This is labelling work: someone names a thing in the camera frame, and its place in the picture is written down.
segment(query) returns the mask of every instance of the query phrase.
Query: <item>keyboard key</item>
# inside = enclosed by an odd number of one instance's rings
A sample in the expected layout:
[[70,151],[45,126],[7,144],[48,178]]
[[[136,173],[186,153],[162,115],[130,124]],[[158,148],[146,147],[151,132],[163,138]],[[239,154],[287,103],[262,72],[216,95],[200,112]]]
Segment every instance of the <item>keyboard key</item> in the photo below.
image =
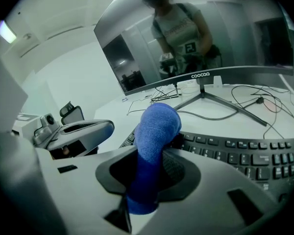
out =
[[269,168],[258,168],[257,169],[257,180],[268,180],[270,179]]
[[293,153],[289,153],[289,162],[293,163],[294,162],[294,155]]
[[288,177],[289,176],[289,167],[288,166],[284,166],[283,169],[282,169],[282,176],[284,178]]
[[270,147],[271,147],[272,150],[275,150],[275,149],[277,149],[279,146],[278,146],[278,143],[271,143],[271,144],[270,144]]
[[252,155],[252,164],[253,165],[269,165],[270,158],[269,155]]
[[230,147],[230,148],[235,148],[236,144],[235,144],[235,142],[227,140],[227,141],[225,141],[225,146]]
[[208,139],[208,144],[210,144],[210,145],[219,145],[219,140],[217,140],[217,139]]
[[266,150],[268,148],[268,145],[266,143],[259,143],[259,148],[262,150]]
[[281,159],[280,159],[279,154],[274,154],[274,155],[273,155],[273,164],[274,164],[274,165],[279,165],[279,164],[281,164]]
[[236,153],[229,153],[228,163],[237,165],[239,163],[239,155]]
[[246,168],[245,170],[245,175],[251,179],[251,180],[254,180],[256,178],[256,169],[255,168],[252,168],[252,167],[248,167]]
[[206,138],[197,137],[197,138],[196,138],[196,142],[197,142],[197,143],[206,143]]
[[202,156],[207,157],[207,158],[213,158],[214,157],[214,151],[203,149],[202,150]]
[[134,142],[135,137],[134,137],[133,134],[131,134],[131,135],[128,136],[127,139],[130,140],[131,142]]
[[194,137],[194,136],[191,136],[191,135],[185,135],[185,136],[184,136],[184,139],[187,140],[187,141],[191,141],[191,142],[193,142],[194,139],[195,139],[195,137]]
[[250,155],[241,154],[241,165],[250,165]]
[[290,165],[290,176],[294,175],[294,165]]
[[249,142],[249,148],[252,150],[258,149],[258,143],[256,142]]
[[181,150],[189,151],[190,150],[190,146],[189,145],[186,145],[186,144],[183,144],[183,145],[181,145]]
[[126,141],[124,142],[124,144],[125,144],[125,146],[130,146],[130,145],[132,145],[133,143],[130,142],[129,140],[126,140]]
[[223,162],[226,162],[226,153],[223,151],[217,151],[216,152],[216,156],[215,156],[216,160],[220,160]]
[[287,164],[288,163],[288,156],[286,154],[281,154],[282,158],[282,164]]
[[192,146],[190,152],[200,155],[200,148]]
[[247,149],[247,143],[243,141],[239,141],[237,145],[240,149]]
[[269,184],[268,183],[258,183],[260,187],[262,187],[264,190],[269,190]]
[[279,179],[281,178],[282,176],[282,171],[281,171],[281,168],[280,167],[275,167],[273,169],[273,176],[274,176],[274,179]]
[[236,170],[238,170],[238,171],[240,171],[242,174],[244,174],[244,172],[245,172],[245,170],[244,170],[244,168],[243,167],[237,167],[237,166],[235,166],[234,167]]
[[279,148],[280,149],[284,149],[285,148],[285,143],[284,142],[280,142],[279,143]]

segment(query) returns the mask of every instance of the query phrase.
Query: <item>person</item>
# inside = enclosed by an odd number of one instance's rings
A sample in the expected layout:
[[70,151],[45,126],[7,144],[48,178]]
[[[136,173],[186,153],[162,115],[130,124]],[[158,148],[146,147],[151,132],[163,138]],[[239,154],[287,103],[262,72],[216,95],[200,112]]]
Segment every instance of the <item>person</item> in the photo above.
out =
[[[143,0],[154,8],[151,32],[163,53],[172,53],[177,63],[177,74],[194,72],[198,66],[190,68],[190,62],[201,60],[212,46],[212,35],[201,11],[190,3],[170,3],[171,0]],[[186,60],[188,49],[195,49],[191,59]]]

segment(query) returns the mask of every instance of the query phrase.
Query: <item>ceiling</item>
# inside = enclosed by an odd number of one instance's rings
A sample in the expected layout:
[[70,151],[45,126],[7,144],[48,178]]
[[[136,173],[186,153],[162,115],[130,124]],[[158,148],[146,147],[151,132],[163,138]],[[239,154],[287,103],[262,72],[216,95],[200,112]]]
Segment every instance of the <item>ceiling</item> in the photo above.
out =
[[111,2],[112,0],[21,0],[5,19],[17,39],[9,44],[0,37],[0,54],[14,51],[22,57],[56,35],[95,25]]

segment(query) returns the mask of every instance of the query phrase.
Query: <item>white desk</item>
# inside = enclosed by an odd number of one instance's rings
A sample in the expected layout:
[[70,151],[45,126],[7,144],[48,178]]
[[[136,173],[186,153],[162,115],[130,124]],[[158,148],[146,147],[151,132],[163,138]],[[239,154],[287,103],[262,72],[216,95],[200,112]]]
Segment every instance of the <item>white desk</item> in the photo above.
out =
[[[235,85],[227,85],[223,86],[223,88],[221,89],[213,88],[213,86],[205,86],[205,90],[206,92],[236,103],[231,95],[231,90],[234,86]],[[187,94],[183,94],[183,96],[180,98],[172,98],[160,102],[174,107],[181,102],[189,99],[190,97],[196,95],[196,93],[199,93],[199,85],[196,82],[190,84],[188,84],[187,82],[182,82],[181,85],[179,85],[179,88],[183,88],[182,92]],[[169,91],[172,91],[173,88],[162,87],[161,90],[164,90],[164,93],[167,93]],[[266,87],[264,87],[264,90],[280,98],[281,101],[290,109],[290,111],[294,115],[294,106],[290,102],[290,93],[280,94]],[[257,90],[253,88],[239,87],[233,91],[233,94],[238,102],[244,102],[249,99],[259,97],[256,95],[250,95],[251,93],[254,93],[256,91]],[[128,101],[126,102],[122,102],[122,99],[125,98],[125,96],[123,95],[102,106],[96,111],[94,119],[109,119],[113,121],[115,125],[113,135],[99,146],[99,153],[119,148],[119,146],[125,141],[128,135],[140,122],[141,115],[143,114],[143,111],[140,111],[131,113],[127,116],[126,114],[131,103],[138,99],[144,99],[145,96],[151,95],[154,92],[155,89],[148,92],[141,92],[130,95],[127,97]],[[275,111],[275,106],[272,103],[268,101],[265,101],[265,103],[268,107]],[[133,103],[131,111],[146,109],[149,105],[149,99],[146,99],[144,101],[136,101]],[[210,118],[221,118],[234,112],[232,109],[222,106],[208,99],[200,99],[182,108],[181,110],[193,112]],[[248,107],[247,110],[254,113],[256,116],[267,121],[270,124],[273,124],[274,122],[275,113],[270,112],[263,104],[252,105]],[[262,139],[263,133],[269,128],[269,126],[264,127],[261,124],[258,124],[252,119],[248,118],[247,116],[239,113],[233,117],[220,121],[204,120],[185,113],[179,113],[179,115],[182,121],[182,131],[212,135],[217,137]],[[284,111],[281,111],[277,114],[277,120],[274,124],[274,128],[284,138],[294,138],[294,119],[286,114]],[[280,139],[280,136],[273,129],[270,129],[266,133],[266,139]]]

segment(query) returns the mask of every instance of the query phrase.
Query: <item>curved monitor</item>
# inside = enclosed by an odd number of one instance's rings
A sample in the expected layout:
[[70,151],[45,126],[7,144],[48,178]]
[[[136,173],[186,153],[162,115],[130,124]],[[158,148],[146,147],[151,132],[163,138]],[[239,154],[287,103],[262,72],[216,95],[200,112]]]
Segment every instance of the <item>curved monitor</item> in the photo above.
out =
[[273,0],[113,0],[94,32],[128,95],[212,75],[292,75],[285,13]]

